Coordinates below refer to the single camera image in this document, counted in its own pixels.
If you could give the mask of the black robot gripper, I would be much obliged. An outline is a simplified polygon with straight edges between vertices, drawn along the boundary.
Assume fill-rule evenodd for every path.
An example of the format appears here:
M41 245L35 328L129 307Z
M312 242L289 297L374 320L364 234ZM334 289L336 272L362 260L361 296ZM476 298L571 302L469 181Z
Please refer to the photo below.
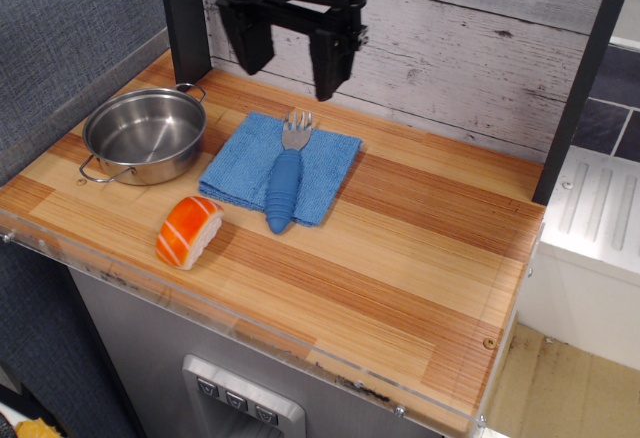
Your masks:
M217 0L238 64L249 75L275 56L271 25L314 31L309 49L318 101L331 99L351 76L365 5L366 0Z

